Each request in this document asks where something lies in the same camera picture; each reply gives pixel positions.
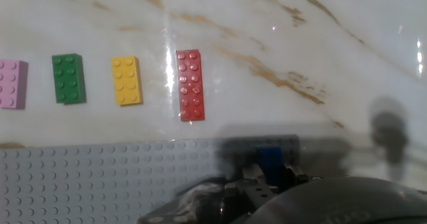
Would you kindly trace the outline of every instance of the gray plastic part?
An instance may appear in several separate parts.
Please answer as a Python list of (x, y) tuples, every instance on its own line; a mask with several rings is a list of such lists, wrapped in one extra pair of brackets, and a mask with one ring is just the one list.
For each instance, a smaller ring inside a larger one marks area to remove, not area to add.
[(298, 164), (294, 135), (0, 150), (0, 219), (134, 224), (205, 177), (232, 175), (257, 145)]

